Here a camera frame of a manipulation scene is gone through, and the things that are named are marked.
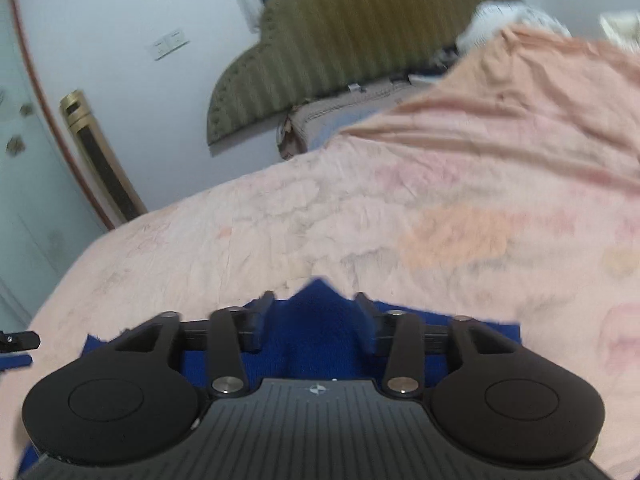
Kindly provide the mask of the white wall socket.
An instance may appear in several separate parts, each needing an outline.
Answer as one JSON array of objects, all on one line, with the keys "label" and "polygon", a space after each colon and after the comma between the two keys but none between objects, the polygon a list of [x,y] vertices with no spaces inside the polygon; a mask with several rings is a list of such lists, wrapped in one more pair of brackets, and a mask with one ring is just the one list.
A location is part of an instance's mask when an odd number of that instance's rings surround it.
[{"label": "white wall socket", "polygon": [[186,38],[184,31],[179,28],[155,40],[149,46],[149,52],[154,61],[159,61],[161,58],[186,46],[188,43],[189,39]]}]

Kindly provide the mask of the olive green padded headboard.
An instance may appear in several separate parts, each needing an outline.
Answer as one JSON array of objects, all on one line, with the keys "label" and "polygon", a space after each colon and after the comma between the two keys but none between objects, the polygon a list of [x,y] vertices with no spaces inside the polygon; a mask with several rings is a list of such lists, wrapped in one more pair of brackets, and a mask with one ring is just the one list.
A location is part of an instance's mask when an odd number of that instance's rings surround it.
[{"label": "olive green padded headboard", "polygon": [[509,0],[267,0],[258,43],[215,84],[207,143],[349,84],[425,65],[485,1]]}]

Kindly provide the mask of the brown patterned pillow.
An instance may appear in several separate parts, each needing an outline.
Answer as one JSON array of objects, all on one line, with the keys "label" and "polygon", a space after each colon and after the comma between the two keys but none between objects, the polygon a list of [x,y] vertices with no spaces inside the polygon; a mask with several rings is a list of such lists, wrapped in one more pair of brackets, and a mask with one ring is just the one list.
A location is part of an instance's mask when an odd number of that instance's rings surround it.
[{"label": "brown patterned pillow", "polygon": [[318,150],[337,131],[356,124],[381,110],[397,106],[426,90],[439,76],[409,75],[381,79],[370,84],[352,84],[345,92],[294,107],[278,132],[278,149],[283,159]]}]

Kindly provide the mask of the gold tower air conditioner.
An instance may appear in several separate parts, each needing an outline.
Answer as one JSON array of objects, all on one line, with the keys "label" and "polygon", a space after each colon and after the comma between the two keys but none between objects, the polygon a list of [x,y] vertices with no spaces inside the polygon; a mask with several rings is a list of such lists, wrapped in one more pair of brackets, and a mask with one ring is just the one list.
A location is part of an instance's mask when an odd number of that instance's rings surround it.
[{"label": "gold tower air conditioner", "polygon": [[122,222],[148,210],[108,144],[84,92],[70,92],[60,102],[60,111],[94,180]]}]

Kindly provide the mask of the white quilted blanket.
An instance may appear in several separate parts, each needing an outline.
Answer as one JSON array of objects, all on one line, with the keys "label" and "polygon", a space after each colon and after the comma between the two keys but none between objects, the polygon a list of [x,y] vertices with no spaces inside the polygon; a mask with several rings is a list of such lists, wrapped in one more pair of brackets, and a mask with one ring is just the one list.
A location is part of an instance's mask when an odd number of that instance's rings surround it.
[{"label": "white quilted blanket", "polygon": [[459,54],[467,54],[494,38],[500,30],[512,25],[546,30],[570,37],[570,31],[547,12],[521,1],[486,1],[479,4],[468,27],[456,39]]}]

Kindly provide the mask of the pink floral bed sheet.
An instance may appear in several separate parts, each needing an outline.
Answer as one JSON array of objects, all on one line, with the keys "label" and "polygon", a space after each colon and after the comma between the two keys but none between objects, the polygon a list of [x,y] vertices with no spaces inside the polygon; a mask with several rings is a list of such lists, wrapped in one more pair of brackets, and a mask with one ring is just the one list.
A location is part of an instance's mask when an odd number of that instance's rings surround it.
[{"label": "pink floral bed sheet", "polygon": [[601,393],[594,452],[639,471],[639,57],[513,26],[438,84],[320,150],[109,232],[36,315],[1,379],[1,474],[41,377],[157,313],[205,318],[321,276],[345,295],[517,322]]}]

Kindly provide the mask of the frosted floral wardrobe door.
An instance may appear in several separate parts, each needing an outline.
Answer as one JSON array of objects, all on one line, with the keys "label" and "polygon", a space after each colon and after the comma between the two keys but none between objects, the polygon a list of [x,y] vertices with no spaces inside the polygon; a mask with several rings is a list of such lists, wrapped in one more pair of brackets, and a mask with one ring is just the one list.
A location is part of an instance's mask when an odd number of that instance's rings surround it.
[{"label": "frosted floral wardrobe door", "polygon": [[41,118],[10,0],[1,0],[1,329],[29,326],[105,226]]}]

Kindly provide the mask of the cream crumpled cloth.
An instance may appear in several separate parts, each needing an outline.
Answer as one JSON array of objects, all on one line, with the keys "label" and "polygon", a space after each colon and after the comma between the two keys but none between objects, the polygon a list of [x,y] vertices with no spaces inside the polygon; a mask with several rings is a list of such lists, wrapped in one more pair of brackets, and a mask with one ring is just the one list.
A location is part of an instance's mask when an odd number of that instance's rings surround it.
[{"label": "cream crumpled cloth", "polygon": [[603,13],[599,23],[606,40],[629,52],[640,51],[640,13],[618,11]]}]

